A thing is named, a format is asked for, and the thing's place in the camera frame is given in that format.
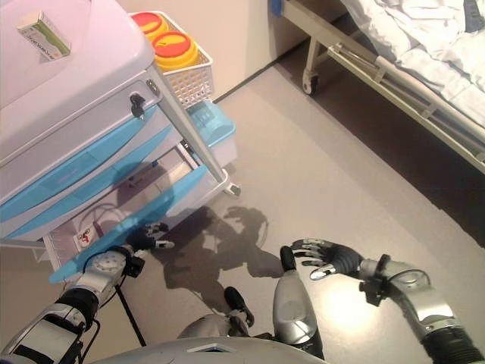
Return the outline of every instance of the blue drawer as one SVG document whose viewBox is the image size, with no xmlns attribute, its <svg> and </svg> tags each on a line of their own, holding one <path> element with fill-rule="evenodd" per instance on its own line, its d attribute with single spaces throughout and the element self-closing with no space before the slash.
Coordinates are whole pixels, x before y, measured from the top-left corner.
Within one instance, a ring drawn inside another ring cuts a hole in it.
<svg viewBox="0 0 485 364">
<path fill-rule="evenodd" d="M 154 105 L 146 111 L 146 120 L 153 116 L 156 108 Z M 131 118 L 24 188 L 0 206 L 0 222 L 24 213 L 75 184 L 125 146 L 143 125 L 145 121 Z"/>
<path fill-rule="evenodd" d="M 168 126 L 160 133 L 153 136 L 144 144 L 125 155 L 122 159 L 97 174 L 82 186 L 76 188 L 72 193 L 57 201 L 41 214 L 19 227 L 8 237 L 18 237 L 33 229 L 67 214 L 69 211 L 89 201 L 91 198 L 106 188 L 122 181 L 129 175 L 143 160 L 165 139 L 170 133 L 172 126 Z"/>
</svg>

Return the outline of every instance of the wire basket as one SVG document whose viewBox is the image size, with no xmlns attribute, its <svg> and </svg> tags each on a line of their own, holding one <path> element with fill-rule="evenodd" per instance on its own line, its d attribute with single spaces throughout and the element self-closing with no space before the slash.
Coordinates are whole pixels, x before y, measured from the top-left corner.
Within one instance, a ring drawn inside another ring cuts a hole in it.
<svg viewBox="0 0 485 364">
<path fill-rule="evenodd" d="M 167 21 L 170 30 L 186 33 L 163 11 L 150 12 L 160 14 Z M 175 71 L 164 72 L 164 76 L 170 82 L 175 95 L 177 95 L 184 108 L 189 108 L 200 101 L 211 101 L 211 95 L 214 92 L 212 58 L 198 43 L 197 48 L 199 50 L 197 64 Z"/>
<path fill-rule="evenodd" d="M 43 237 L 45 249 L 55 271 L 79 254 L 80 251 L 73 241 L 75 233 L 58 228 Z"/>
</svg>

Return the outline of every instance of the robotic finger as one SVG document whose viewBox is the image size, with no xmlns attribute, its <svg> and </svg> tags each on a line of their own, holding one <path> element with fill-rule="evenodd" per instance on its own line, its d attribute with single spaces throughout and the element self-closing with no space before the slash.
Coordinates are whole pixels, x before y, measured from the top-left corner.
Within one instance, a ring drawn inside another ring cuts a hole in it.
<svg viewBox="0 0 485 364">
<path fill-rule="evenodd" d="M 322 239 L 301 239 L 292 244 L 295 257 L 309 257 L 314 260 L 303 261 L 303 265 L 317 266 L 310 279 L 318 281 L 334 274 L 356 278 L 362 256 L 353 249 Z"/>
<path fill-rule="evenodd" d="M 127 238 L 127 243 L 135 250 L 172 249 L 174 242 L 160 239 L 168 231 L 168 226 L 161 222 L 146 224 L 134 230 Z"/>
</svg>

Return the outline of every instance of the white wall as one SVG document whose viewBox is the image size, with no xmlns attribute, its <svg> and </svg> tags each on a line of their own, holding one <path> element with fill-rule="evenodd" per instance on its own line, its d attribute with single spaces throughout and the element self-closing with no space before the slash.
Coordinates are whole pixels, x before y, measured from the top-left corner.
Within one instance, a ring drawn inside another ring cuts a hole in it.
<svg viewBox="0 0 485 364">
<path fill-rule="evenodd" d="M 129 12 L 160 10 L 174 19 L 214 59 L 214 98 L 241 83 L 306 35 L 274 17 L 267 0 L 118 0 Z M 342 6 L 317 0 L 320 13 L 335 19 Z"/>
</svg>

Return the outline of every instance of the white bedding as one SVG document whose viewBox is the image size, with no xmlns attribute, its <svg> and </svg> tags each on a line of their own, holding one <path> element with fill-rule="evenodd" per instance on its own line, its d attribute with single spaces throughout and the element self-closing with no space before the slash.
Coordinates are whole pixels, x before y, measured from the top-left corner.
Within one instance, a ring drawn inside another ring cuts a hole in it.
<svg viewBox="0 0 485 364">
<path fill-rule="evenodd" d="M 465 33 L 463 0 L 342 2 L 380 55 L 485 127 L 485 29 Z"/>
</svg>

